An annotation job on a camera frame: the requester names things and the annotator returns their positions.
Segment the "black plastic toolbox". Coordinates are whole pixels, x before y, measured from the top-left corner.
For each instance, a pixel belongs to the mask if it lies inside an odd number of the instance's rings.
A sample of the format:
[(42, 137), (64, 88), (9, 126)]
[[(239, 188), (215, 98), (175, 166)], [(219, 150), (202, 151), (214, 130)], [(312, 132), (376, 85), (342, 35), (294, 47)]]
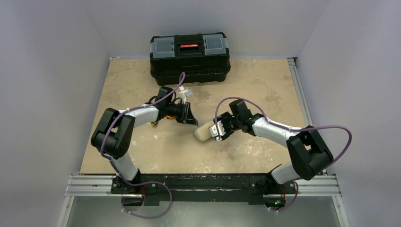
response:
[(150, 41), (150, 74), (160, 86), (223, 82), (231, 70), (230, 51), (223, 32), (154, 36)]

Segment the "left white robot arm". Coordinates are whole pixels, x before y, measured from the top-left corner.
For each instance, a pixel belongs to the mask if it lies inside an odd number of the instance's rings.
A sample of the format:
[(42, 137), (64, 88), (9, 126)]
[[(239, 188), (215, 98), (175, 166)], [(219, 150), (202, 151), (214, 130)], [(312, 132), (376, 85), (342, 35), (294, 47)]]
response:
[(145, 104), (127, 110), (107, 108), (91, 137), (90, 143), (101, 156), (112, 164), (117, 175), (131, 184), (140, 183), (140, 171), (128, 153), (134, 128), (150, 123), (156, 125), (165, 117), (178, 123), (198, 125), (187, 97), (190, 88), (180, 86), (177, 90), (161, 87), (156, 96)]

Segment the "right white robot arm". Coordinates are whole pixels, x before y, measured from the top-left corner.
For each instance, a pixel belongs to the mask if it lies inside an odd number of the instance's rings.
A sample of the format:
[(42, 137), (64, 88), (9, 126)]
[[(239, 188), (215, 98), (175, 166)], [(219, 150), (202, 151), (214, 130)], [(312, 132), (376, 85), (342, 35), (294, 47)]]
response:
[(235, 131), (269, 139), (288, 150), (290, 161), (267, 174), (272, 184), (284, 184), (297, 179), (311, 180), (329, 166), (334, 157), (323, 138), (312, 126), (291, 128), (269, 120), (262, 112), (253, 114), (245, 100), (230, 103), (230, 112), (215, 117), (209, 128), (215, 140), (225, 140)]

